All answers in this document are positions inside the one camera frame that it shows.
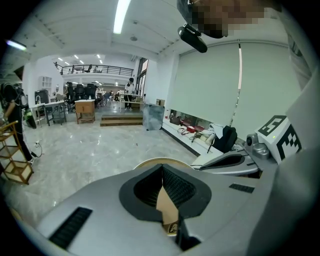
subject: roller blind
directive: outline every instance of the roller blind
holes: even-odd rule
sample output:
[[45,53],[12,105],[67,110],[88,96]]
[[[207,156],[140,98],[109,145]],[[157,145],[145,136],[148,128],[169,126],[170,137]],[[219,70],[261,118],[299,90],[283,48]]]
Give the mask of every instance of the roller blind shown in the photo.
[[169,108],[228,125],[238,98],[239,67],[237,43],[181,56]]
[[266,43],[241,43],[242,86],[232,126],[238,137],[265,124],[286,110],[300,95],[289,50]]

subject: black and white pattern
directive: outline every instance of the black and white pattern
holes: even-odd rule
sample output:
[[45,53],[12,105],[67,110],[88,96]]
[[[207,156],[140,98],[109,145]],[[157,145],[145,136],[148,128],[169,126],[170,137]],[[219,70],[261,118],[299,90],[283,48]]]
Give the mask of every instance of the black and white pattern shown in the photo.
[[301,150],[300,140],[291,124],[276,144],[276,147],[278,148],[281,160]]
[[262,128],[259,133],[269,136],[287,117],[285,115],[274,115]]

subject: shoe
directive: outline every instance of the shoe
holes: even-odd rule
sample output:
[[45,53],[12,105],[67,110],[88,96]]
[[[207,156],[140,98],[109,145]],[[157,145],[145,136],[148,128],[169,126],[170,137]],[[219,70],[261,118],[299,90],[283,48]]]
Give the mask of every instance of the shoe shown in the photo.
[[32,165],[34,164],[34,159],[32,158],[29,162],[29,165],[32,167]]

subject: raised platform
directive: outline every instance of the raised platform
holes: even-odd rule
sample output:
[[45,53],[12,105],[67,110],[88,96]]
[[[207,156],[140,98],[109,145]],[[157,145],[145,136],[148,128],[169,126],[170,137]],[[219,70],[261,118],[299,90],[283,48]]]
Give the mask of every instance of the raised platform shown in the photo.
[[142,120],[142,113],[106,114],[102,116],[100,126],[140,126]]

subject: person in white shirt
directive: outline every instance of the person in white shirt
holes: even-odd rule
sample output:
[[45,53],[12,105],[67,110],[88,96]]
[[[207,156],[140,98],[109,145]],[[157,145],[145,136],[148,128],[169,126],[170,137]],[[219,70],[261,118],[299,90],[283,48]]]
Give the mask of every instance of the person in white shirt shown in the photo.
[[132,100],[132,94],[134,93],[134,79],[131,77],[129,79],[129,82],[126,84],[125,86],[125,89],[124,89],[124,93],[125,94],[130,94],[130,95],[125,95],[125,103],[124,103],[124,107],[125,109],[127,110],[129,108],[129,110],[132,111],[132,108],[131,108],[131,103],[128,103],[128,102],[131,102]]

